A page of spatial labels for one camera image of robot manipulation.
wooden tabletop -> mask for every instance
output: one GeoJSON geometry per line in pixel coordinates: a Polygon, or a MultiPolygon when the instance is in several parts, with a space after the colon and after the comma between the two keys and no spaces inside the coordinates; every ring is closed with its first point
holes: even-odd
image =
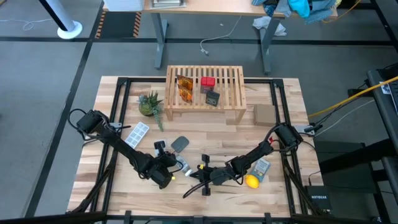
{"type": "MultiPolygon", "coordinates": [[[[99,85],[94,109],[102,111],[107,116],[111,112],[117,79],[117,77],[102,77],[99,85]]],[[[308,124],[299,80],[285,78],[284,85],[292,124],[308,124]]],[[[210,156],[211,166],[220,167],[225,161],[254,149],[271,128],[253,125],[254,105],[272,104],[269,84],[245,84],[245,89],[248,109],[238,125],[234,124],[234,112],[174,113],[173,121],[168,121],[166,115],[163,114],[165,131],[160,132],[154,118],[140,114],[137,100],[140,94],[147,94],[152,90],[158,91],[159,98],[164,99],[165,83],[132,83],[124,125],[131,125],[133,128],[141,121],[150,127],[149,132],[136,148],[139,151],[154,155],[153,142],[160,139],[166,140],[166,149],[170,150],[170,144],[174,140],[179,136],[185,136],[190,144],[181,152],[181,156],[193,170],[202,163],[201,154],[210,156]]],[[[121,90],[116,120],[119,119],[123,92],[124,89],[121,90]]],[[[277,100],[281,105],[279,93],[277,100]]],[[[122,139],[126,139],[132,128],[123,129],[122,139]]],[[[303,138],[313,144],[311,138],[305,136],[303,138]]],[[[83,148],[70,197],[69,210],[74,209],[94,186],[102,148],[103,144],[100,142],[90,143],[83,148]]],[[[301,144],[297,156],[303,183],[307,184],[308,176],[320,170],[316,152],[308,144],[301,144]]],[[[131,210],[134,215],[152,216],[263,217],[264,212],[270,212],[272,217],[289,217],[280,154],[275,152],[264,159],[271,163],[271,168],[258,189],[251,189],[246,184],[239,186],[234,181],[228,181],[221,186],[211,184],[209,197],[202,196],[201,190],[197,190],[188,198],[183,199],[182,195],[198,183],[196,179],[185,177],[183,172],[177,172],[176,179],[171,181],[165,189],[160,190],[153,181],[141,180],[129,161],[119,155],[108,214],[124,215],[126,210],[131,210]]],[[[311,181],[314,185],[323,184],[319,173],[312,175],[311,181]]],[[[298,193],[295,188],[293,193],[296,210],[300,211],[298,193]]],[[[104,187],[99,197],[99,209],[102,207],[103,196],[104,187]]]]}
{"type": "MultiPolygon", "coordinates": [[[[185,14],[224,14],[237,16],[266,16],[262,5],[253,6],[251,0],[186,0],[187,6],[171,9],[151,9],[152,0],[145,0],[143,12],[159,12],[159,13],[185,13],[185,14]]],[[[336,18],[337,11],[332,9],[333,14],[330,18],[336,18]]],[[[285,17],[281,12],[274,12],[274,17],[285,17]]]]}

floor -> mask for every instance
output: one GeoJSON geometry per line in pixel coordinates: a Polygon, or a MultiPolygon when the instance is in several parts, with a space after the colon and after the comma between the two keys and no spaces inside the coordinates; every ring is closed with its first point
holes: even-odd
{"type": "MultiPolygon", "coordinates": [[[[80,37],[90,36],[101,0],[60,1],[74,20],[83,24],[80,37]]],[[[398,36],[398,3],[377,0],[392,31],[398,36]]],[[[339,9],[338,14],[345,12],[339,9]]],[[[164,14],[170,27],[167,38],[202,39],[228,33],[237,16],[199,16],[164,14]]],[[[36,0],[8,0],[0,7],[0,20],[37,21],[50,18],[36,0]]],[[[252,28],[255,17],[243,17],[231,39],[256,40],[252,28]]],[[[282,21],[286,37],[277,40],[361,40],[378,45],[299,45],[277,42],[271,46],[272,77],[299,78],[308,114],[346,98],[348,88],[356,88],[366,79],[366,71],[383,68],[397,61],[397,51],[376,12],[357,9],[331,24],[304,25],[293,17],[282,21]]],[[[20,217],[32,194],[39,170],[49,149],[65,103],[72,108],[92,108],[98,83],[103,75],[165,75],[166,65],[242,65],[245,76],[261,77],[261,57],[257,44],[204,44],[209,56],[200,52],[198,43],[166,44],[163,67],[153,68],[155,43],[59,42],[54,21],[35,23],[22,30],[23,22],[0,22],[0,219],[20,217]],[[49,39],[7,39],[5,37],[49,37],[49,39]],[[70,90],[77,88],[73,101],[70,90]]],[[[138,38],[154,38],[150,15],[143,14],[138,38]]],[[[360,99],[332,116],[325,126],[365,103],[360,99]]],[[[371,144],[387,138],[376,105],[371,103],[316,141],[347,141],[371,144]]],[[[40,199],[36,215],[65,211],[75,178],[83,144],[80,136],[66,125],[60,138],[53,166],[40,199]]],[[[390,191],[388,183],[382,190],[390,191]]],[[[384,200],[392,222],[398,222],[397,204],[389,195],[384,200]]],[[[370,194],[333,192],[336,215],[368,219],[377,215],[370,194]]]]}

white cable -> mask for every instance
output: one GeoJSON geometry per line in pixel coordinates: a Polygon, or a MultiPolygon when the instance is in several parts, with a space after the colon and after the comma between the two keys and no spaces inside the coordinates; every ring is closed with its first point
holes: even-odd
{"type": "Polygon", "coordinates": [[[209,40],[216,40],[216,39],[220,39],[220,38],[224,38],[224,37],[229,37],[229,35],[231,35],[232,32],[234,32],[235,27],[236,27],[236,25],[238,24],[238,22],[241,20],[241,18],[242,18],[242,16],[239,16],[239,19],[236,21],[235,26],[232,28],[232,30],[231,30],[231,32],[229,32],[229,34],[224,35],[224,36],[220,36],[220,37],[210,38],[210,39],[203,39],[203,40],[200,42],[200,51],[203,52],[203,53],[205,53],[207,56],[209,56],[209,52],[208,52],[207,50],[205,50],[205,49],[202,47],[202,43],[204,43],[204,42],[206,42],[206,41],[209,41],[209,40]]]}
{"type": "Polygon", "coordinates": [[[363,106],[366,106],[367,104],[372,103],[373,101],[374,101],[374,100],[371,100],[371,101],[369,101],[369,102],[367,102],[367,103],[364,103],[364,104],[362,104],[361,106],[359,106],[359,107],[353,109],[352,111],[346,113],[342,118],[340,118],[338,121],[336,121],[336,123],[332,124],[329,128],[326,128],[325,130],[321,131],[319,134],[315,135],[315,137],[317,137],[317,136],[319,136],[320,134],[324,133],[325,131],[331,129],[334,125],[338,124],[342,119],[344,119],[345,117],[347,117],[350,113],[352,113],[352,112],[354,112],[354,111],[360,109],[360,108],[363,107],[363,106]]]}
{"type": "Polygon", "coordinates": [[[40,21],[25,21],[22,19],[5,19],[5,20],[0,20],[0,22],[9,22],[9,21],[15,21],[15,22],[25,22],[25,25],[22,27],[22,30],[24,31],[28,31],[31,30],[33,28],[33,26],[35,26],[35,22],[45,22],[45,21],[51,21],[53,19],[43,19],[40,21]]]}

cardboard box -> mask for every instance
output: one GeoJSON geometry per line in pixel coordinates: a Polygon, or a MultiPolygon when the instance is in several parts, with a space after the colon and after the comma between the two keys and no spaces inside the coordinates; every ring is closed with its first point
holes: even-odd
{"type": "Polygon", "coordinates": [[[275,106],[254,105],[254,125],[275,126],[275,106]]]}

red cube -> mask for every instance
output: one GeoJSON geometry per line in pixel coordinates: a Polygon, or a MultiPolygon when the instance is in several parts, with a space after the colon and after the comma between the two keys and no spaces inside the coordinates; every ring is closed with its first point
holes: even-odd
{"type": "Polygon", "coordinates": [[[216,79],[213,77],[201,77],[200,78],[200,93],[207,93],[213,91],[216,85],[216,79]]]}

